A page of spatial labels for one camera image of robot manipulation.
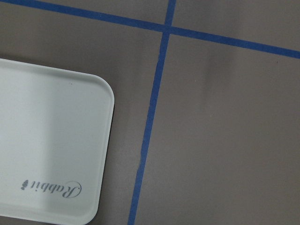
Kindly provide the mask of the white rabbit print tray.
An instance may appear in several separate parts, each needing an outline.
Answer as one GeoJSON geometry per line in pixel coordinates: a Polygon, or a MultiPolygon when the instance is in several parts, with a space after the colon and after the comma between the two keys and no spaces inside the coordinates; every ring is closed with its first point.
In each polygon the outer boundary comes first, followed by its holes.
{"type": "Polygon", "coordinates": [[[114,109],[96,75],[0,61],[0,214],[59,225],[96,215],[114,109]]]}

